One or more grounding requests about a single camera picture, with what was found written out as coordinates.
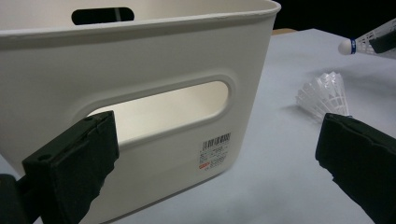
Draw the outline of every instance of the table surface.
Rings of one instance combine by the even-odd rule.
[[[373,224],[318,165],[321,124],[294,98],[313,77],[340,73],[352,116],[396,137],[396,62],[341,55],[342,40],[319,30],[272,36],[233,167],[114,223]],[[0,173],[16,174],[2,157]]]

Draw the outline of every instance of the dark background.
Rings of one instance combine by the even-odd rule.
[[[275,0],[282,9],[274,29],[318,29],[357,38],[396,18],[396,1],[390,0]]]

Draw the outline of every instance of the shuttlecock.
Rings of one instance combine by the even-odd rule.
[[[338,46],[341,54],[370,54],[396,59],[396,19],[375,28],[357,39],[346,39]]]
[[[318,120],[323,120],[326,113],[349,116],[344,80],[334,72],[324,73],[305,83],[298,90],[296,101]]]

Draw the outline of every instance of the barcode label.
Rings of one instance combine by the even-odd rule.
[[[228,153],[231,133],[203,142],[199,156],[199,169],[209,170],[221,165]]]

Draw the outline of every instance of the white plastic bin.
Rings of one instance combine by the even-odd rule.
[[[128,7],[134,21],[72,22],[78,9],[104,7]],[[72,124],[129,102],[113,106],[120,158],[83,222],[223,172],[238,156],[279,10],[268,0],[2,1],[1,154],[23,175],[21,161]]]

